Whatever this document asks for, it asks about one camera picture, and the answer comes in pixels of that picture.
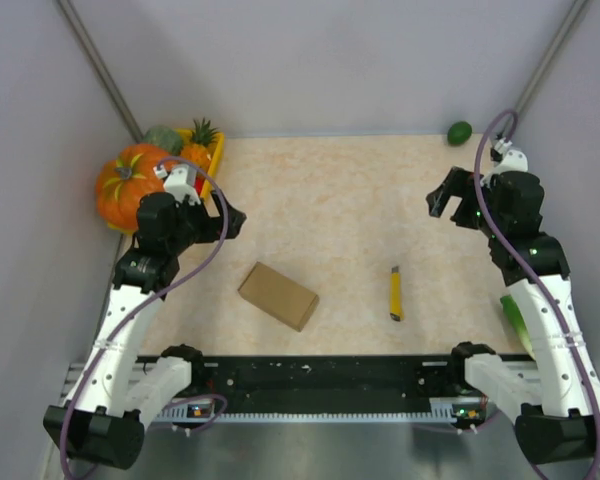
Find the brown cardboard express box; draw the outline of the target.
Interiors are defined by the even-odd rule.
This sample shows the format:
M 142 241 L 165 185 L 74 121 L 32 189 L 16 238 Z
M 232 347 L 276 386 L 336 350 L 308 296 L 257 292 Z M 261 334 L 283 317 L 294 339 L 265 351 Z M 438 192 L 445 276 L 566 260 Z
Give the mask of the brown cardboard express box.
M 238 288 L 239 295 L 287 327 L 301 332 L 319 295 L 273 268 L 257 262 Z

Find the yellow utility knife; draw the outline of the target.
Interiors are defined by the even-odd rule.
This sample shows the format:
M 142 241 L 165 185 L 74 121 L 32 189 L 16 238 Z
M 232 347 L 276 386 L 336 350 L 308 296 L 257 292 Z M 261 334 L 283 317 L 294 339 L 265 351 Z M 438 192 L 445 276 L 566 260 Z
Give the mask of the yellow utility knife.
M 398 265 L 392 267 L 390 273 L 389 314 L 390 318 L 395 322 L 403 320 L 401 276 Z

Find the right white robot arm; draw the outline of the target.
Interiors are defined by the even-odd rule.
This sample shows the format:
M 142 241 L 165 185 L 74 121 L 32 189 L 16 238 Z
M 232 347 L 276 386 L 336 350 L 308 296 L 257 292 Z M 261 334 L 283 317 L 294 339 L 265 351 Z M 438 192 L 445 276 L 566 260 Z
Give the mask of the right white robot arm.
M 539 379 L 524 379 L 484 344 L 463 342 L 452 351 L 449 388 L 461 396 L 476 389 L 485 394 L 511 421 L 534 465 L 600 461 L 600 380 L 575 315 L 566 256 L 541 230 L 539 179 L 508 171 L 476 188 L 473 173 L 454 167 L 426 197 L 430 216 L 440 216 L 452 197 L 460 200 L 452 221 L 488 238 L 491 260 L 529 335 Z

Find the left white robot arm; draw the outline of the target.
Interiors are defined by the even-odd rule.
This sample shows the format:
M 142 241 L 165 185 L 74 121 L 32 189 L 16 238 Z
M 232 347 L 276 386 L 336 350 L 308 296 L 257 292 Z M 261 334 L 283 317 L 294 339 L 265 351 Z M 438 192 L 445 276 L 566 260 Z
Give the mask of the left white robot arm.
M 220 190 L 211 197 L 218 216 L 208 214 L 192 196 L 168 192 L 144 196 L 137 211 L 138 230 L 116 264 L 109 303 L 98 337 L 78 381 L 61 406 L 48 407 L 43 426 L 60 453 L 60 466 L 73 478 L 69 462 L 130 468 L 145 433 L 177 393 L 196 396 L 207 374 L 199 351 L 170 347 L 135 386 L 132 370 L 148 326 L 178 278 L 179 256 L 194 244 L 219 249 L 240 232 L 246 216 Z

